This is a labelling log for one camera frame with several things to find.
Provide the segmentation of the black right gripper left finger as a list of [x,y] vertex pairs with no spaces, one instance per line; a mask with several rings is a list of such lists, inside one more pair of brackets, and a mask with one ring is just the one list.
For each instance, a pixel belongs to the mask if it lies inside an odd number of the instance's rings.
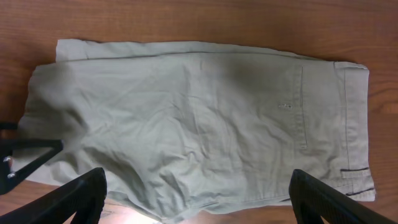
[[107,194],[104,170],[100,167],[81,175],[21,208],[1,216],[1,224],[96,224]]

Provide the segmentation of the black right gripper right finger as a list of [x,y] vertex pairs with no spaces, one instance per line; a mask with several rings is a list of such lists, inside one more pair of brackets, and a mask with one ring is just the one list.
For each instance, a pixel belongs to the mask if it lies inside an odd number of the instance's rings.
[[292,173],[289,195],[298,224],[395,224],[300,169]]

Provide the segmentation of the khaki green shorts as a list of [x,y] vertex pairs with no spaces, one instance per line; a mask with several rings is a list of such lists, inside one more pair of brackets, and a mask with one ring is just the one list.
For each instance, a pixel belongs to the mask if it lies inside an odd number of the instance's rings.
[[18,131],[63,151],[29,180],[102,167],[109,198],[164,223],[287,205],[295,169],[371,202],[368,78],[266,48],[61,39],[30,78]]

